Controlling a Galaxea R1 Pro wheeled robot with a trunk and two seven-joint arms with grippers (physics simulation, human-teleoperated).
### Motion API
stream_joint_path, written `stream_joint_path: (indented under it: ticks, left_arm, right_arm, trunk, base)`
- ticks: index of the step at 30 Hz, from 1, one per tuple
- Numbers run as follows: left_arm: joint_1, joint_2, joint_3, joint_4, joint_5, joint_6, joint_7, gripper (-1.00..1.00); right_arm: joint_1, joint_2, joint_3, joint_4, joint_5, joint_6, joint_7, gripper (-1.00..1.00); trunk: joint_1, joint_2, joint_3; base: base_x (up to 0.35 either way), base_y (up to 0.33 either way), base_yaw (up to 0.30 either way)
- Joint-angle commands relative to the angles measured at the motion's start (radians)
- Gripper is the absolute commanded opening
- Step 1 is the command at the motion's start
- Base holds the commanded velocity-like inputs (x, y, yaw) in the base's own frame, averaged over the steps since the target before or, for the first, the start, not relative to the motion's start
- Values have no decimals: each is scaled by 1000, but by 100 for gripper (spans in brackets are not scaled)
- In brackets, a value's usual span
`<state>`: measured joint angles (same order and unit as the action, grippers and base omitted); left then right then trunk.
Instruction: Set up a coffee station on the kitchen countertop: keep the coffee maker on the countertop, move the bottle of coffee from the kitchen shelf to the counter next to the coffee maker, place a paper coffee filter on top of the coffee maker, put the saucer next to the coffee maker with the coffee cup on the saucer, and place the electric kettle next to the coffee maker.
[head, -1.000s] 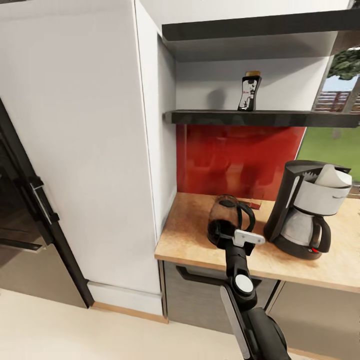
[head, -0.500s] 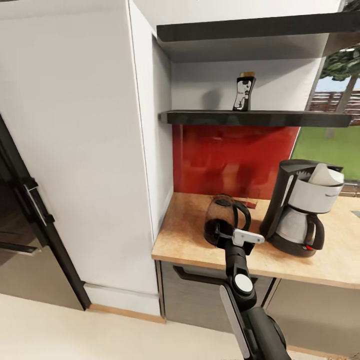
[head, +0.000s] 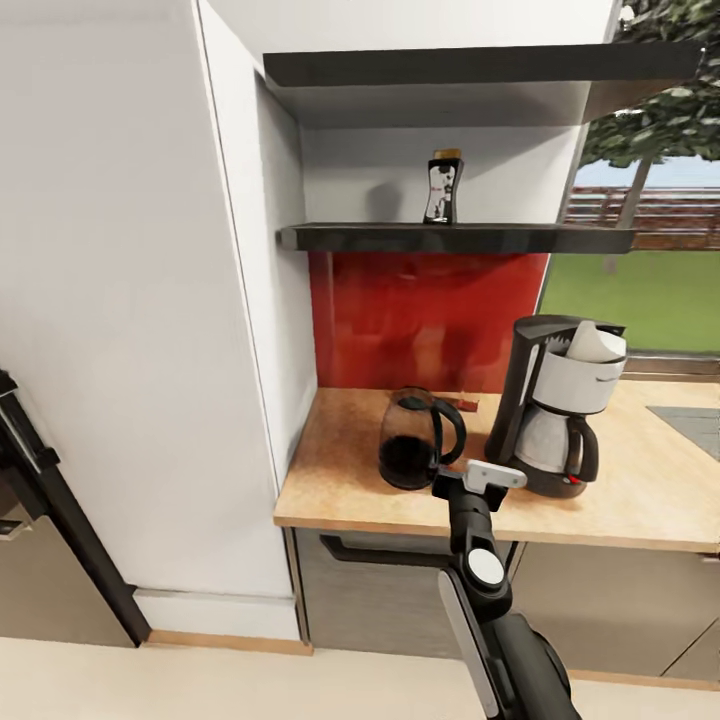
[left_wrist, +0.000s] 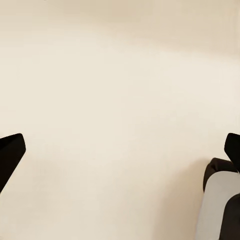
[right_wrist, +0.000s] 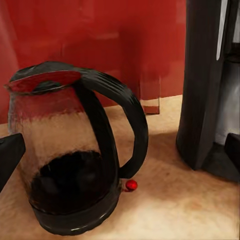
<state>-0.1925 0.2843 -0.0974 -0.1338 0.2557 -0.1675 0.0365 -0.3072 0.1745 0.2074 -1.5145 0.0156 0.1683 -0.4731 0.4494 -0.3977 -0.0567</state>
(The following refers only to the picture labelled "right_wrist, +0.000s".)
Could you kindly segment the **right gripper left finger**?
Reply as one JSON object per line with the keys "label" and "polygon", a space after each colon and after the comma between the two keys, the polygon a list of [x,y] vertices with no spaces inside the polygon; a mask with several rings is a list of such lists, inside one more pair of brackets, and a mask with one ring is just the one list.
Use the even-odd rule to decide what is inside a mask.
{"label": "right gripper left finger", "polygon": [[21,133],[0,138],[0,192],[25,153],[26,146]]}

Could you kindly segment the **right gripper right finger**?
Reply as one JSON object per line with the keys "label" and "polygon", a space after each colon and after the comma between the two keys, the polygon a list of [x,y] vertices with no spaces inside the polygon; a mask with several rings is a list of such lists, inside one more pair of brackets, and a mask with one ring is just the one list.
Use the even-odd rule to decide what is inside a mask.
{"label": "right gripper right finger", "polygon": [[232,161],[238,172],[240,173],[240,135],[235,133],[228,133],[224,151]]}

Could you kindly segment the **electric kettle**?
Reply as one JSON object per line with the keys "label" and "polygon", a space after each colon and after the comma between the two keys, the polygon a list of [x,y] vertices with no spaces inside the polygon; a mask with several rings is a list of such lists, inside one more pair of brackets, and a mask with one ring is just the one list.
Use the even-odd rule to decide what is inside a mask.
{"label": "electric kettle", "polygon": [[[116,208],[148,150],[145,112],[130,88],[102,71],[47,61],[16,72],[9,92],[8,136],[26,152],[16,170],[40,225],[58,236],[93,230]],[[120,167],[107,114],[94,91],[122,106],[134,132],[132,158]]]}

